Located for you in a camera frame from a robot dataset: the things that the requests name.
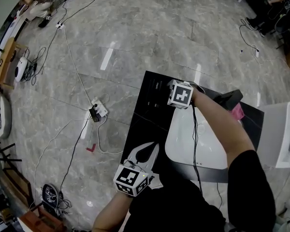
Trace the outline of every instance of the extension cord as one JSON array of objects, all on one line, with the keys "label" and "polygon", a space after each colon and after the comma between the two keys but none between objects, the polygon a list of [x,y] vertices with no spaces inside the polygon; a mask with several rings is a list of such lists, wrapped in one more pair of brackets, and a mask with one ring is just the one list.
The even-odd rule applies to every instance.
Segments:
[{"label": "extension cord", "polygon": [[94,106],[96,113],[99,114],[101,117],[105,117],[108,114],[108,111],[98,99],[98,97],[95,97],[91,103]]},{"label": "extension cord", "polygon": [[57,28],[57,29],[61,29],[61,30],[63,30],[63,29],[65,28],[65,26],[64,26],[63,23],[57,22],[57,24],[56,24],[56,28]]}]

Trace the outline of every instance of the gray tile floor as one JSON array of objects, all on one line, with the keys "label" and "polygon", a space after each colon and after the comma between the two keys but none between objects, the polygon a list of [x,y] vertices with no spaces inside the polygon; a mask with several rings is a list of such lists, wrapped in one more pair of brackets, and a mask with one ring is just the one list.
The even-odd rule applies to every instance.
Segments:
[{"label": "gray tile floor", "polygon": [[[68,0],[66,18],[90,1]],[[24,28],[18,41],[29,47],[29,58],[50,44],[63,15],[60,7],[46,28],[37,27],[38,19]],[[282,51],[275,49],[276,37],[261,38],[257,32],[242,28],[245,39],[260,49],[258,63],[239,33],[240,19],[246,16],[253,17],[253,11],[246,1],[237,0],[96,0],[69,19],[65,23],[67,38],[86,91],[91,99],[105,101],[109,111],[100,130],[102,149],[123,149],[146,70],[196,81],[219,92],[239,88],[244,102],[255,107],[290,101],[290,70]],[[111,57],[101,70],[107,52]],[[23,160],[18,167],[32,186],[35,165],[49,140],[70,119],[78,119],[50,143],[41,159],[36,173],[38,199],[43,184],[60,187],[88,116],[89,104],[64,31],[58,31],[36,85],[15,83],[8,97],[13,125],[4,143],[16,143],[14,153]],[[87,230],[115,194],[112,179],[121,157],[86,150],[97,143],[96,130],[97,124],[89,121],[62,189],[73,204],[65,215],[67,223]],[[264,169],[279,211],[290,195],[290,169]],[[221,210],[227,217],[227,185],[220,184],[219,189]],[[215,183],[203,183],[203,192],[211,204],[219,206]]]}]

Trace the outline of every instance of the black cable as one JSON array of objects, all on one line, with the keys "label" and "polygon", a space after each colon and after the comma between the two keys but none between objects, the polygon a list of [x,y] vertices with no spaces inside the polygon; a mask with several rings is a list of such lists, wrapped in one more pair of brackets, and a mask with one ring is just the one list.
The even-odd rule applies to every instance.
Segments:
[{"label": "black cable", "polygon": [[195,115],[195,111],[194,111],[194,105],[191,104],[192,106],[192,112],[193,112],[193,121],[194,121],[194,129],[193,129],[193,134],[192,134],[192,138],[194,141],[194,150],[193,150],[193,168],[195,173],[197,174],[198,177],[198,181],[199,181],[199,185],[200,185],[200,192],[201,195],[203,196],[203,191],[202,191],[202,186],[201,186],[201,180],[200,180],[200,174],[197,168],[197,162],[196,162],[196,150],[197,150],[197,144],[198,144],[198,140],[199,140],[199,136],[198,136],[198,121],[197,121],[197,117]]},{"label": "black cable", "polygon": [[27,49],[25,50],[24,57],[28,59],[28,58],[29,58],[29,55],[30,55],[30,50],[29,50],[29,48],[27,48]]},{"label": "black cable", "polygon": [[219,197],[221,199],[221,203],[220,203],[220,206],[219,206],[219,210],[220,210],[220,208],[222,206],[222,197],[221,197],[221,194],[220,194],[219,189],[218,189],[218,182],[217,182],[217,191],[218,191]]},{"label": "black cable", "polygon": [[88,123],[88,120],[89,120],[89,119],[87,119],[87,121],[86,121],[84,127],[82,128],[81,133],[79,134],[79,136],[78,136],[78,138],[77,138],[77,141],[76,141],[76,143],[75,143],[75,145],[74,145],[74,149],[73,149],[73,152],[72,152],[71,161],[70,161],[70,164],[69,164],[69,166],[68,166],[68,170],[67,170],[67,172],[66,172],[66,174],[65,174],[65,176],[64,176],[64,178],[63,178],[63,180],[62,180],[62,182],[61,182],[61,185],[60,185],[60,193],[59,193],[59,195],[61,195],[62,197],[63,197],[63,194],[62,194],[62,185],[63,185],[63,182],[64,182],[66,176],[67,176],[68,173],[69,173],[69,169],[70,169],[71,164],[72,164],[72,160],[73,160],[73,157],[74,157],[74,153],[75,153],[76,145],[77,145],[77,143],[78,143],[78,141],[79,141],[79,139],[80,139],[80,137],[81,137],[81,135],[82,135],[82,133],[83,133],[83,130],[85,129],[85,127],[86,127],[86,125],[87,125],[87,123]]},{"label": "black cable", "polygon": [[32,76],[33,76],[33,73],[35,72],[35,68],[36,68],[37,62],[38,62],[38,61],[40,60],[40,58],[44,55],[45,51],[46,51],[46,47],[44,46],[44,47],[42,47],[42,48],[39,50],[37,57],[36,57],[33,61],[30,61],[30,60],[28,59],[28,62],[30,62],[30,66],[29,66],[28,68],[25,69],[22,79],[24,79],[25,81],[30,81],[30,79],[31,79]]},{"label": "black cable", "polygon": [[241,27],[246,27],[246,28],[248,28],[250,31],[256,31],[257,29],[251,29],[251,28],[249,28],[249,27],[247,26],[246,21],[244,21],[243,19],[241,19],[241,22],[242,22],[242,25],[240,25],[239,30],[240,30],[240,34],[241,34],[241,37],[242,37],[243,41],[245,42],[246,45],[250,46],[250,47],[253,48],[253,49],[256,49],[257,52],[259,52],[259,50],[258,50],[257,48],[253,47],[252,45],[248,44],[248,43],[245,41],[245,39],[243,38],[243,35],[242,35]]},{"label": "black cable", "polygon": [[95,0],[93,0],[92,2],[90,2],[88,5],[86,5],[85,7],[79,9],[78,11],[76,11],[73,15],[69,16],[67,19],[65,19],[62,23],[66,22],[68,19],[70,19],[71,17],[73,17],[75,14],[77,14],[78,12],[80,12],[81,10],[87,8],[89,5],[91,5]]},{"label": "black cable", "polygon": [[64,5],[66,4],[66,1],[67,1],[67,0],[65,0],[65,1],[63,2],[63,6],[62,6],[62,7],[65,9],[66,12],[64,13],[63,17],[59,20],[59,22],[62,21],[63,18],[67,15],[67,12],[68,12],[68,11],[67,11],[67,8],[64,7]]},{"label": "black cable", "polygon": [[50,48],[50,46],[51,46],[51,44],[52,44],[52,42],[53,42],[53,40],[54,40],[54,38],[55,38],[57,32],[58,32],[58,28],[57,28],[57,30],[56,30],[56,32],[55,32],[54,37],[52,38],[52,41],[50,42],[50,44],[49,44],[49,46],[48,46],[48,48],[47,48],[46,56],[45,56],[45,59],[44,59],[43,65],[41,66],[39,72],[38,72],[38,73],[35,73],[35,71],[34,71],[34,73],[33,73],[33,78],[32,78],[32,80],[31,80],[31,85],[32,85],[32,86],[35,85],[36,80],[37,80],[37,77],[36,77],[36,76],[41,72],[41,70],[42,70],[43,67],[44,67],[44,64],[45,64],[46,59],[47,59],[47,55],[48,55],[49,48]]}]

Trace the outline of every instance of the pink object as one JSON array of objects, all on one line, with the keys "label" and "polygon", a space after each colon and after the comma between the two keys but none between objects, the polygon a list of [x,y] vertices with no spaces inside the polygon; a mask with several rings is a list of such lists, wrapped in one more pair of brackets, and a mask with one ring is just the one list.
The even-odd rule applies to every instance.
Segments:
[{"label": "pink object", "polygon": [[96,147],[96,144],[93,144],[92,148],[87,148],[86,150],[90,151],[90,152],[93,152],[95,150],[95,147]]},{"label": "pink object", "polygon": [[243,109],[241,107],[241,104],[238,103],[232,111],[229,111],[232,116],[236,119],[236,120],[241,120],[242,118],[244,118],[245,114],[243,112]]}]

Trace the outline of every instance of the table leg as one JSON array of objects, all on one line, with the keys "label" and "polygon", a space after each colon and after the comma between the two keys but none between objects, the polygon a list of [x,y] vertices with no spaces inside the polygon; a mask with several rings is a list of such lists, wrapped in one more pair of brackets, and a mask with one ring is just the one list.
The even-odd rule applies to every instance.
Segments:
[{"label": "table leg", "polygon": [[1,85],[2,85],[3,87],[5,87],[5,88],[14,89],[14,86],[12,86],[12,85],[8,85],[8,84],[6,84],[6,83],[2,83]]},{"label": "table leg", "polygon": [[18,48],[18,49],[21,49],[21,48],[24,48],[24,49],[27,49],[28,47],[26,47],[25,45],[23,45],[23,44],[18,44],[18,43],[16,43],[16,46],[15,46],[16,48]]}]

